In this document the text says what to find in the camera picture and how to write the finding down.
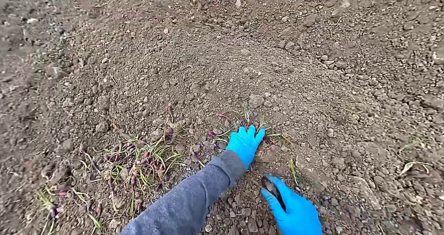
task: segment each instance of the brown soil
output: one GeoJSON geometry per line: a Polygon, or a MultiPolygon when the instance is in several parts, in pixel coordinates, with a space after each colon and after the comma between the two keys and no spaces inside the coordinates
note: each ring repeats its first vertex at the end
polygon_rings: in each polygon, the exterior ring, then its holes
{"type": "Polygon", "coordinates": [[[279,232],[266,172],[325,234],[442,234],[443,34],[444,0],[0,0],[0,231],[91,234],[91,215],[119,232],[169,187],[110,186],[103,149],[156,140],[172,105],[205,163],[223,149],[207,131],[227,130],[215,113],[247,102],[293,141],[258,152],[203,234],[279,232]]]}

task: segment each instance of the blue glove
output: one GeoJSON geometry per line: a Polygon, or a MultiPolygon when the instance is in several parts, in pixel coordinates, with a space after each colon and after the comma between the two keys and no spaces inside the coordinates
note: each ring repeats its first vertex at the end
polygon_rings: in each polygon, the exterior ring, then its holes
{"type": "Polygon", "coordinates": [[[264,188],[261,189],[282,234],[322,235],[321,223],[314,205],[290,190],[280,179],[274,176],[268,176],[268,179],[281,193],[286,208],[284,211],[279,201],[270,192],[264,188]]]}
{"type": "Polygon", "coordinates": [[[250,126],[248,132],[245,131],[244,127],[240,127],[239,132],[231,133],[230,142],[225,149],[235,152],[244,164],[245,169],[248,169],[248,166],[252,163],[256,149],[258,149],[259,143],[265,135],[265,129],[259,130],[256,137],[254,137],[255,133],[256,128],[254,126],[250,126]]]}

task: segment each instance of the hand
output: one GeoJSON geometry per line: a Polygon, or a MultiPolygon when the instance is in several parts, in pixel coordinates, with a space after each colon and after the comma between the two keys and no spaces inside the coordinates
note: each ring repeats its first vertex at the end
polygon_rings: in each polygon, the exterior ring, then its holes
{"type": "Polygon", "coordinates": [[[231,133],[230,142],[226,147],[226,150],[232,150],[239,156],[245,169],[248,169],[248,166],[252,163],[256,149],[258,149],[259,143],[265,135],[265,129],[259,130],[256,137],[254,137],[255,133],[256,128],[254,126],[250,126],[248,132],[245,131],[244,127],[240,127],[237,133],[231,133]]]}
{"type": "Polygon", "coordinates": [[[268,179],[281,193],[286,211],[284,211],[278,200],[266,189],[261,192],[267,199],[271,211],[276,218],[283,235],[322,235],[321,223],[318,212],[313,204],[290,190],[284,182],[274,176],[268,179]]]}

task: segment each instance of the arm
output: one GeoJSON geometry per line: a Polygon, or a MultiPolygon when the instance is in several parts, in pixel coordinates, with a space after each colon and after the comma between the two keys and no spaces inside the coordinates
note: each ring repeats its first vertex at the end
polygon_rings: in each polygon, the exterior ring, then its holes
{"type": "Polygon", "coordinates": [[[197,234],[205,223],[208,207],[234,186],[245,170],[235,152],[221,153],[132,220],[121,235],[197,234]]]}

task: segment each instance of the soil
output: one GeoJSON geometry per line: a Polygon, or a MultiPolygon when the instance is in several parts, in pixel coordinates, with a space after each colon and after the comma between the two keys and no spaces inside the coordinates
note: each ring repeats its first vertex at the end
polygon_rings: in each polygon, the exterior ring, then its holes
{"type": "Polygon", "coordinates": [[[231,127],[216,113],[247,103],[291,141],[258,152],[202,234],[279,233],[267,172],[325,234],[443,234],[443,34],[444,0],[0,0],[0,231],[121,231],[201,166],[134,192],[100,174],[103,149],[156,141],[171,105],[176,150],[206,163],[223,150],[208,130],[231,127]]]}

